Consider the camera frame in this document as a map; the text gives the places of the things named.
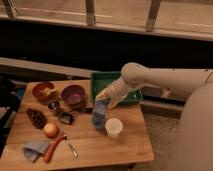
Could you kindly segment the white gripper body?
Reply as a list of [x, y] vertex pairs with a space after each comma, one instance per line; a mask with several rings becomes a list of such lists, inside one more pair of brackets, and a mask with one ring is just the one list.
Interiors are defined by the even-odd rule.
[[126, 98], [126, 96], [133, 91], [133, 85], [125, 82], [119, 78], [110, 83], [106, 88], [101, 90], [95, 97], [95, 100], [109, 99], [108, 108], [114, 108], [119, 102]]

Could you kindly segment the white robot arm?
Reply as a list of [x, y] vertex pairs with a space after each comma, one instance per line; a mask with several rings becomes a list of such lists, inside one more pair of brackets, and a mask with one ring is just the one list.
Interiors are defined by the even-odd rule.
[[112, 108], [147, 84], [187, 99], [169, 171], [213, 171], [213, 69], [147, 68], [130, 62], [95, 100], [109, 99]]

